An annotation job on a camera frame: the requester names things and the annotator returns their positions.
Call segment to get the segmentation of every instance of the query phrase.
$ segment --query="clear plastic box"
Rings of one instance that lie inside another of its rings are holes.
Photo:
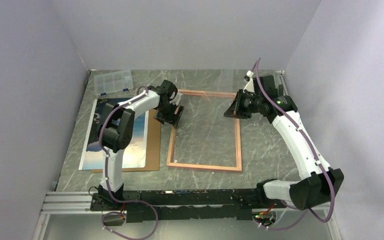
[[[93,78],[96,95],[104,96],[108,93],[118,91],[128,92],[133,90],[132,72],[130,70],[98,74]]]

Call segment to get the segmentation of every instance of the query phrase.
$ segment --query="gray marble surface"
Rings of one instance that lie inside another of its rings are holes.
[[[102,174],[78,170],[94,99],[93,71],[76,119],[71,142],[59,177],[57,191],[86,191],[100,183]],[[179,89],[232,92],[245,86],[246,70],[132,70],[135,88],[159,85],[164,79]],[[261,71],[260,75],[274,74]],[[134,92],[110,93],[107,98],[132,97]],[[223,117],[232,100],[218,97],[183,96],[185,107],[177,129],[174,160],[178,163],[235,165],[234,121]],[[255,188],[260,181],[277,178],[299,180],[298,170],[280,134],[265,117],[255,114],[240,120],[242,172],[167,167],[171,127],[161,127],[160,170],[124,172],[125,190],[187,190]]]

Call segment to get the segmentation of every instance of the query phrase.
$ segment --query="transparent acrylic sheet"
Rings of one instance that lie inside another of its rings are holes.
[[[233,70],[222,70],[212,83],[212,91],[183,92],[180,102],[184,106],[183,114],[175,134],[171,135],[172,138],[174,136],[170,160],[172,165],[178,164],[179,167],[179,164],[189,164],[187,168],[202,170],[203,167],[198,166],[213,166],[208,167],[209,170],[219,170],[217,167],[231,168],[223,168],[222,171],[242,168],[238,163],[241,157],[240,142],[239,145],[237,143],[240,137],[237,136],[239,122],[223,116],[236,95],[232,92],[233,74]]]

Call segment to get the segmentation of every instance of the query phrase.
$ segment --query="poster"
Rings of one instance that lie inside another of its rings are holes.
[[[116,104],[129,100],[125,98],[96,99],[93,103],[86,139],[83,145],[79,170],[96,170],[104,167],[104,151],[98,143],[98,124],[106,103]],[[143,168],[146,164],[147,133],[149,112],[138,116],[134,120],[133,136],[130,144],[124,150],[123,165],[125,168]]]

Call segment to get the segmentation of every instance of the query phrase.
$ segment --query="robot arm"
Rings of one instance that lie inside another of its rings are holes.
[[[333,184],[335,193],[338,192],[344,175],[340,169],[332,169],[329,163],[314,147],[318,160],[301,133],[301,130],[308,136],[297,106],[290,96],[283,94],[283,86],[275,86],[272,75],[260,77],[263,89],[273,102],[275,102],[292,120],[298,124],[298,128],[292,124],[287,116],[274,108],[263,96],[257,85],[257,79],[252,78],[252,72],[245,79],[248,84],[240,89],[236,97],[224,113],[225,117],[237,119],[249,119],[253,113],[260,113],[267,117],[268,121],[280,133],[285,141],[299,172],[301,181],[281,181],[278,179],[268,179],[257,184],[257,189],[261,191],[263,198],[279,199],[292,202],[295,207],[305,210],[330,200],[330,190],[326,178],[323,176],[322,165]]]
[[[109,156],[104,153],[104,158],[108,157],[108,165],[104,166],[102,171],[102,180],[98,187],[98,192],[108,201],[112,201],[108,191],[112,191],[112,195],[117,199],[123,197],[123,154],[126,147],[129,145],[132,135],[134,120],[147,112],[150,109],[156,109],[154,118],[164,123],[172,124],[177,127],[179,119],[182,115],[183,106],[179,106],[181,93],[178,92],[176,86],[167,80],[164,80],[160,86],[149,86],[147,92],[143,92],[128,101],[119,102],[116,105],[107,103],[103,109],[102,116],[99,122],[99,133],[103,132],[102,144],[109,152]],[[109,117],[110,113],[117,107],[121,107],[111,116],[104,129],[104,122]]]

